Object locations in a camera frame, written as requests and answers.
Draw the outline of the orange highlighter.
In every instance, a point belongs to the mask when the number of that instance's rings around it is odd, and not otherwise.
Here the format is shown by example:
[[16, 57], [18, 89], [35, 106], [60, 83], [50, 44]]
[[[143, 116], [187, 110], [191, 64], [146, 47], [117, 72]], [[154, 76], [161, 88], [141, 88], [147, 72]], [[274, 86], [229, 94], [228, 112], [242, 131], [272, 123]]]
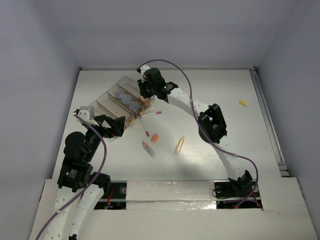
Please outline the orange highlighter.
[[140, 100], [141, 100], [143, 103], [146, 103], [146, 102], [147, 102], [147, 100], [146, 100], [143, 96], [140, 96], [139, 98], [140, 98]]

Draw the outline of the clear tape roll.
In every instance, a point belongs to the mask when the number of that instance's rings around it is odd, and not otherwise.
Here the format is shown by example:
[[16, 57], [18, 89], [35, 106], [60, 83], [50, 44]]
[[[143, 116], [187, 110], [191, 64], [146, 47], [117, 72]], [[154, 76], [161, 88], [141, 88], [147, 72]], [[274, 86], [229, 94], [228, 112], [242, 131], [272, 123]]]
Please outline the clear tape roll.
[[118, 88], [113, 94], [116, 99], [121, 99], [125, 95], [125, 91], [122, 88]]

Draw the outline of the yellow highlighter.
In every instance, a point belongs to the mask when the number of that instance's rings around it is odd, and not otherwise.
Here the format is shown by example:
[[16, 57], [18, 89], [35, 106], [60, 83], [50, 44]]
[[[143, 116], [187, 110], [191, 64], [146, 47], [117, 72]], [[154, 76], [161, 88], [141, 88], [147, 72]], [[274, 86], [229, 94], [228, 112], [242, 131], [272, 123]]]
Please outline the yellow highlighter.
[[174, 152], [173, 152], [174, 155], [178, 155], [180, 153], [180, 151], [181, 151], [181, 149], [183, 147], [184, 141], [185, 141], [185, 138], [182, 136], [179, 139], [179, 141], [178, 141], [178, 143], [177, 143], [177, 145], [176, 145], [176, 147], [174, 149]]

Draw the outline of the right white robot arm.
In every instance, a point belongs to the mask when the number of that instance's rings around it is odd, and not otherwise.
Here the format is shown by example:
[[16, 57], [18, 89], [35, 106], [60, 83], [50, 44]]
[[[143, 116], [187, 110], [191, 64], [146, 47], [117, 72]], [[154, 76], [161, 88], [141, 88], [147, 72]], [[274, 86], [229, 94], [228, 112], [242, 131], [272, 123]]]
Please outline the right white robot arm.
[[159, 100], [176, 106], [195, 118], [198, 132], [205, 142], [212, 145], [225, 167], [230, 190], [236, 197], [242, 197], [249, 189], [252, 176], [241, 162], [240, 156], [232, 150], [227, 139], [227, 124], [222, 110], [216, 103], [208, 105], [185, 93], [177, 84], [166, 82], [159, 69], [143, 65], [137, 69], [142, 74], [138, 80], [143, 98], [156, 96]]

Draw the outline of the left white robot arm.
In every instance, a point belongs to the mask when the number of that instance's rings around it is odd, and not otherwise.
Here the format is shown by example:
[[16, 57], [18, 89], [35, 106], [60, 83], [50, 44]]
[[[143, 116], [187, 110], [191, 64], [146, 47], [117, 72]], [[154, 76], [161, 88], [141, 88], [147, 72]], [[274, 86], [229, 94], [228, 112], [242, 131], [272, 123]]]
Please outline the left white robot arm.
[[99, 145], [107, 149], [105, 139], [123, 135], [126, 118], [87, 117], [82, 112], [74, 112], [73, 116], [87, 131], [72, 132], [65, 139], [54, 213], [37, 239], [43, 235], [45, 240], [78, 240], [98, 201], [113, 192], [111, 177], [101, 168], [94, 172], [90, 162]]

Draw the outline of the clear brown compartment organizer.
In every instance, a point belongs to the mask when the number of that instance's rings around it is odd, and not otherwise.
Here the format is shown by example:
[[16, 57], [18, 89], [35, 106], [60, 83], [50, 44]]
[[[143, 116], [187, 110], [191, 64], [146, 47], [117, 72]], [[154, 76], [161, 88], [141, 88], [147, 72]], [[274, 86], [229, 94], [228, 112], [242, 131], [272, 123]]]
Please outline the clear brown compartment organizer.
[[106, 115], [112, 119], [125, 117], [124, 128], [128, 128], [155, 101], [155, 97], [143, 98], [138, 83], [124, 76], [110, 89], [90, 104], [94, 115]]

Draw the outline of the white pink-capped pen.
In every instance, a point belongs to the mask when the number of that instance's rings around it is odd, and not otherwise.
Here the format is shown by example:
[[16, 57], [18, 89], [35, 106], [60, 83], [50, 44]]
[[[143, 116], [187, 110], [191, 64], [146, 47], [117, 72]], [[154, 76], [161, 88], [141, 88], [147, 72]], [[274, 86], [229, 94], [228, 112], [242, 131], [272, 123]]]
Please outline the white pink-capped pen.
[[156, 111], [156, 112], [140, 115], [140, 118], [142, 119], [142, 118], [152, 117], [160, 114], [162, 114], [162, 111]]

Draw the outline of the white red-capped pen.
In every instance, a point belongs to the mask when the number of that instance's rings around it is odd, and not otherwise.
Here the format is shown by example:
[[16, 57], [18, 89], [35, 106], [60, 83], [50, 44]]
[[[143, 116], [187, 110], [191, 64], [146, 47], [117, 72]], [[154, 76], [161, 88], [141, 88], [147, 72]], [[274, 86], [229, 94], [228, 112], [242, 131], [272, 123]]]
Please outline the white red-capped pen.
[[149, 133], [149, 131], [148, 131], [148, 129], [147, 129], [147, 126], [146, 126], [146, 124], [145, 124], [145, 122], [144, 122], [144, 120], [143, 120], [142, 117], [140, 118], [140, 122], [141, 122], [141, 124], [142, 124], [143, 130], [144, 130], [146, 136], [149, 137], [149, 136], [150, 136], [150, 133]]

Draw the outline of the grey orange-tipped marker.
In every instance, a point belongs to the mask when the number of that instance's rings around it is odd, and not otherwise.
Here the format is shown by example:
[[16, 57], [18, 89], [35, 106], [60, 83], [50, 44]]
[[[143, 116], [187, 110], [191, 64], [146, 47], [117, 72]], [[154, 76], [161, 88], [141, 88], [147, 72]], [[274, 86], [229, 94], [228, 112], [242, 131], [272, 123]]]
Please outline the grey orange-tipped marker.
[[151, 147], [146, 142], [142, 141], [142, 147], [151, 158], [156, 157], [156, 153], [151, 149]]

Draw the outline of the small orange eraser cap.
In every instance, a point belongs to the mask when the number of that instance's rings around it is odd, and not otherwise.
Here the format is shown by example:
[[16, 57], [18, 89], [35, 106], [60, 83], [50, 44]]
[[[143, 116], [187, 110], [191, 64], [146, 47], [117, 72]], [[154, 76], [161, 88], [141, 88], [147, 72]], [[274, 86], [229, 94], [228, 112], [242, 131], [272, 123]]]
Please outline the small orange eraser cap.
[[151, 141], [153, 143], [156, 143], [158, 139], [159, 139], [159, 135], [158, 134], [154, 134], [153, 137], [151, 138]]

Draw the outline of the yellow eraser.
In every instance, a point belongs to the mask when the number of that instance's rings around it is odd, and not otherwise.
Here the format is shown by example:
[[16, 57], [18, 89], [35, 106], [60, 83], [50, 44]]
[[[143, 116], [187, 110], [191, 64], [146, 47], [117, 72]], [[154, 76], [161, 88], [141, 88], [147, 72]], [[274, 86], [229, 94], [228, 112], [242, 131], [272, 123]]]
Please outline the yellow eraser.
[[243, 99], [241, 99], [241, 100], [239, 101], [239, 104], [241, 104], [243, 107], [247, 107], [247, 106], [248, 106], [248, 103], [247, 103], [245, 100], [243, 100]]

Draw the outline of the silver taped front board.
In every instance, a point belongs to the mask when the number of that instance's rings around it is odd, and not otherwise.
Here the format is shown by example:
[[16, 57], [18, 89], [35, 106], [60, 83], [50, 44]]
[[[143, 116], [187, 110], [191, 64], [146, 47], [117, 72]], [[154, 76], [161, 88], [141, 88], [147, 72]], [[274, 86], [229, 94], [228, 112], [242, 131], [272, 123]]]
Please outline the silver taped front board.
[[212, 195], [213, 181], [152, 180], [128, 181], [127, 210], [215, 210], [217, 200]]

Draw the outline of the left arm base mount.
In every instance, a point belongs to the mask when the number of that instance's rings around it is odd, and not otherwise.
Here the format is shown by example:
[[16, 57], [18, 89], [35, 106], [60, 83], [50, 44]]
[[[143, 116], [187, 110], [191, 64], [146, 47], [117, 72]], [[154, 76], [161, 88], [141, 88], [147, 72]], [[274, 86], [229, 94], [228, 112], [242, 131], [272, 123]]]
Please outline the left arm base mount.
[[127, 182], [112, 181], [109, 193], [97, 202], [94, 210], [125, 210], [127, 208]]

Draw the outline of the aluminium rail right edge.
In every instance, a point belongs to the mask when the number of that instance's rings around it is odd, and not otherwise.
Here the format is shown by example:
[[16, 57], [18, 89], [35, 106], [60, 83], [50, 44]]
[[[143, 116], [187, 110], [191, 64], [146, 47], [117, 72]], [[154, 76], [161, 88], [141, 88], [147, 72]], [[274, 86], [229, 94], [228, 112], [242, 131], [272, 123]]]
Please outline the aluminium rail right edge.
[[288, 170], [287, 164], [285, 162], [282, 149], [273, 125], [273, 121], [267, 106], [267, 102], [262, 90], [262, 86], [258, 77], [257, 69], [254, 67], [253, 69], [249, 70], [251, 80], [254, 86], [254, 90], [259, 102], [259, 106], [262, 112], [262, 116], [264, 119], [264, 123], [266, 126], [266, 130], [268, 133], [268, 137], [271, 143], [271, 147], [278, 165], [278, 169], [280, 172], [280, 175], [282, 178], [289, 178], [290, 177], [290, 172]]

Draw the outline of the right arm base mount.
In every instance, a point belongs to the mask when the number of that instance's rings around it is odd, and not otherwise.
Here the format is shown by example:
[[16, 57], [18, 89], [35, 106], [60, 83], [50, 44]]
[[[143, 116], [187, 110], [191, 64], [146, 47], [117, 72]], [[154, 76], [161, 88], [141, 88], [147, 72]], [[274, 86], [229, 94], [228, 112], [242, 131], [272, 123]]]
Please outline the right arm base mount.
[[211, 194], [217, 199], [218, 209], [263, 208], [259, 186], [247, 170], [237, 180], [215, 182]]

